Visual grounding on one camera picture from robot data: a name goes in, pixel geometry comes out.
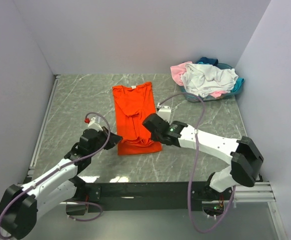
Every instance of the gray marble surface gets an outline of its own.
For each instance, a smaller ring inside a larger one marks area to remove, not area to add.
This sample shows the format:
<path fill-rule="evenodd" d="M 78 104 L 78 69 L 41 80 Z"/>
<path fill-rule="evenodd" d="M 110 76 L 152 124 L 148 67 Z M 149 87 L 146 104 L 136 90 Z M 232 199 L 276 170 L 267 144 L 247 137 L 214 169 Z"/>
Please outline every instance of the gray marble surface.
<path fill-rule="evenodd" d="M 78 142 L 87 124 L 87 112 L 99 112 L 106 117 L 111 131 L 116 132 L 116 113 L 112 86 L 131 87 L 152 82 L 155 104 L 180 93 L 170 74 L 88 74 L 61 75 L 47 118 L 42 145 L 33 178 L 57 164 Z M 200 130 L 227 138 L 241 138 L 245 134 L 239 108 L 234 97 L 206 102 L 206 112 Z M 203 109 L 201 103 L 190 103 L 184 96 L 166 102 L 172 109 L 172 119 L 193 125 Z M 193 167 L 193 149 L 163 146 L 153 154 L 118 156 L 117 148 L 103 150 L 80 174 L 86 182 L 175 182 L 188 181 Z M 212 172 L 227 167 L 220 159 L 199 154 L 195 181 L 206 181 Z"/>

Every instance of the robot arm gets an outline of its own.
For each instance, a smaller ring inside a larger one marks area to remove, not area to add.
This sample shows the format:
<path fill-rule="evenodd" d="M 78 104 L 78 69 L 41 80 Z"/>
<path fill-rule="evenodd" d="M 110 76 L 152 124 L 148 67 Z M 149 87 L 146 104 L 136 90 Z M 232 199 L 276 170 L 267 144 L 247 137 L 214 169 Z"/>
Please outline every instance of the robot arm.
<path fill-rule="evenodd" d="M 234 185 L 255 185 L 264 159 L 249 137 L 243 136 L 241 140 L 221 137 L 196 130 L 180 121 L 169 124 L 170 113 L 169 107 L 162 106 L 158 113 L 153 113 L 144 120 L 143 126 L 151 132 L 152 140 L 180 148 L 196 149 L 197 134 L 201 152 L 215 156 L 229 165 L 210 175 L 201 192 L 203 200 L 214 199 Z"/>
<path fill-rule="evenodd" d="M 229 164 L 222 171 L 210 175 L 202 191 L 193 196 L 195 199 L 212 201 L 219 199 L 220 193 L 228 191 L 234 185 L 254 186 L 263 157 L 250 138 L 242 137 L 238 140 L 216 136 L 179 121 L 169 124 L 170 114 L 171 109 L 164 106 L 157 114 L 153 113 L 144 120 L 142 124 L 151 132 L 152 140 L 180 148 L 196 149 L 197 134 L 201 152 Z M 76 160 L 100 149 L 109 134 L 109 141 L 104 147 L 106 150 L 117 145 L 122 137 L 109 133 L 105 127 L 95 122 L 95 118 L 88 119 L 87 122 L 88 129 L 83 132 L 79 142 L 54 168 L 27 184 L 20 187 L 12 185 L 5 191 L 0 202 L 0 215 L 8 205 L 12 205 L 3 215 L 0 226 L 16 239 L 24 238 L 33 229 L 37 219 L 59 203 L 68 199 L 82 200 L 86 195 L 89 196 L 86 183 L 77 175 L 91 163 L 91 157 Z M 59 171 L 37 184 L 55 170 Z"/>
<path fill-rule="evenodd" d="M 108 134 L 110 134 L 110 137 L 104 147 L 106 150 L 117 145 L 122 137 L 112 132 L 109 133 L 105 127 L 98 125 L 92 118 L 88 129 L 84 130 L 79 142 L 55 167 L 27 184 L 8 187 L 0 202 L 0 215 L 14 198 L 23 195 L 8 209 L 0 226 L 16 239 L 22 239 L 29 234 L 40 217 L 61 202 L 69 199 L 84 199 L 85 195 L 89 195 L 86 192 L 85 181 L 77 175 L 91 163 L 91 157 L 74 164 L 71 164 L 71 162 L 100 149 L 106 142 Z M 37 184 L 55 170 L 59 171 Z"/>

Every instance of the blue laundry basket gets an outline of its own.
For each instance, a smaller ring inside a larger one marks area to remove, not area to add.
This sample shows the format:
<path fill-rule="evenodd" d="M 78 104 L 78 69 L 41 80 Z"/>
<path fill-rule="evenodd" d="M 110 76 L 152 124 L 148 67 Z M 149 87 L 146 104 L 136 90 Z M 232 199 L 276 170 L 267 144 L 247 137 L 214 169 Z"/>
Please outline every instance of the blue laundry basket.
<path fill-rule="evenodd" d="M 230 66 L 230 65 L 228 65 L 226 63 L 218 63 L 217 64 L 217 67 L 219 69 L 233 69 L 232 66 Z M 179 86 L 179 87 L 181 89 L 181 92 L 183 92 L 183 93 L 186 93 L 187 92 L 184 86 Z M 242 89 L 243 89 L 243 84 L 241 85 L 241 87 L 238 90 L 236 90 L 234 92 L 229 92 L 229 93 L 222 94 L 220 97 L 217 97 L 217 98 L 214 98 L 211 95 L 208 95 L 208 96 L 206 96 L 204 98 L 202 98 L 202 97 L 199 96 L 199 98 L 201 98 L 204 102 L 214 101 L 214 100 L 219 100 L 219 99 L 228 99 L 228 98 L 230 98 L 233 95 L 240 94 L 242 92 Z M 184 95 L 184 97 L 185 97 L 186 100 L 188 100 L 191 103 L 200 102 L 199 99 L 197 99 L 196 97 L 191 96 L 191 95 Z"/>

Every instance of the folded shirt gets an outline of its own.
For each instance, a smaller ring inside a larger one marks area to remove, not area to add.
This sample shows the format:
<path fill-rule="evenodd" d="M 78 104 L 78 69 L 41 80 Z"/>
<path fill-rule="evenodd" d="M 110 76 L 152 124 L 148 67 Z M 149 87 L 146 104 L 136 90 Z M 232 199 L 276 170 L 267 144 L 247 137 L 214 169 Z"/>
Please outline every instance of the folded shirt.
<path fill-rule="evenodd" d="M 142 125 L 156 112 L 152 83 L 135 87 L 113 86 L 116 130 L 123 140 L 118 143 L 118 155 L 149 154 L 162 150 L 161 143 L 151 140 L 151 133 Z"/>

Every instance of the pink cloth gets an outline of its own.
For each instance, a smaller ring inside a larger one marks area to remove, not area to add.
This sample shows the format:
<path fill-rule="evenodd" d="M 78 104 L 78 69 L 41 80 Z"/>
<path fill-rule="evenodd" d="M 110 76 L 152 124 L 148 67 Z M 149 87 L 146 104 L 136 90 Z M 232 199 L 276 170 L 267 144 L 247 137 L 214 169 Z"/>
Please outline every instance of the pink cloth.
<path fill-rule="evenodd" d="M 211 95 L 212 97 L 214 97 L 215 99 L 220 97 L 222 94 L 227 94 L 228 92 L 226 91 L 215 91 L 213 93 L 210 93 L 209 95 Z"/>
<path fill-rule="evenodd" d="M 170 67 L 171 69 L 171 76 L 172 79 L 178 84 L 179 86 L 183 86 L 183 82 L 181 81 L 181 75 L 184 74 L 186 70 L 186 64 L 192 64 L 192 61 L 187 61 L 184 63 L 181 63 L 177 66 Z"/>

